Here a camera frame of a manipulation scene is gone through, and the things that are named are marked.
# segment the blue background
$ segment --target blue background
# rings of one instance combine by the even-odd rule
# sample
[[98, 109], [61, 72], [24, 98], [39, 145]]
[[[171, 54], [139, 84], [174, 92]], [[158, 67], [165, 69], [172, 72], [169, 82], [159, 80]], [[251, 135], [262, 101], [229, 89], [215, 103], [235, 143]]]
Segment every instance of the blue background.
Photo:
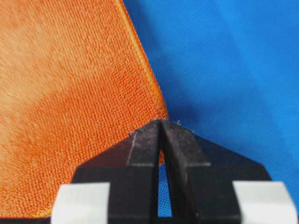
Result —
[[264, 164], [298, 209], [299, 1], [124, 2], [170, 119]]

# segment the white pad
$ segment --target white pad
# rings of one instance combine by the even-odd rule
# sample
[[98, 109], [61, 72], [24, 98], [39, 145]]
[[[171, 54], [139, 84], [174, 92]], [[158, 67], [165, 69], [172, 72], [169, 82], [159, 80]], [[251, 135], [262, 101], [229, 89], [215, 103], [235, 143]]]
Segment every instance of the white pad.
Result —
[[110, 183], [62, 184], [51, 224], [107, 224]]
[[298, 224], [295, 205], [283, 182], [233, 181], [242, 224]]

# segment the orange fabric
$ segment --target orange fabric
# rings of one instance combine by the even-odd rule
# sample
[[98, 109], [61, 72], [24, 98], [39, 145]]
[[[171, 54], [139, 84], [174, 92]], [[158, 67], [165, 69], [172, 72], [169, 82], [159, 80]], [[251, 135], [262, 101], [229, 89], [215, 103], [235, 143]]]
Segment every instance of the orange fabric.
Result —
[[77, 165], [162, 117], [121, 0], [0, 1], [0, 217], [49, 215]]

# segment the orange microfiber cloth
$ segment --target orange microfiber cloth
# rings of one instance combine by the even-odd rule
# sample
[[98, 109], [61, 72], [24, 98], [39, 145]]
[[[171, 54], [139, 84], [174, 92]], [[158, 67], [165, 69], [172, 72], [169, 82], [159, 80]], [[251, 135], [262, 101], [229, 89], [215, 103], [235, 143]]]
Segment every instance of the orange microfiber cloth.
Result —
[[0, 1], [0, 217], [44, 217], [79, 164], [167, 117], [121, 0]]

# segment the fabric texture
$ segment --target fabric texture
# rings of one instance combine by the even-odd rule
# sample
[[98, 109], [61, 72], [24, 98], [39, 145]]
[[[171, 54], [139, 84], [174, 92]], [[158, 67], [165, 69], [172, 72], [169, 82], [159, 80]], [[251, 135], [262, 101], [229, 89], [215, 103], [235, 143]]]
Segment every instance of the fabric texture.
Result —
[[170, 119], [262, 163], [298, 209], [299, 1], [124, 3]]
[[44, 217], [79, 164], [166, 107], [121, 0], [0, 1], [0, 217]]

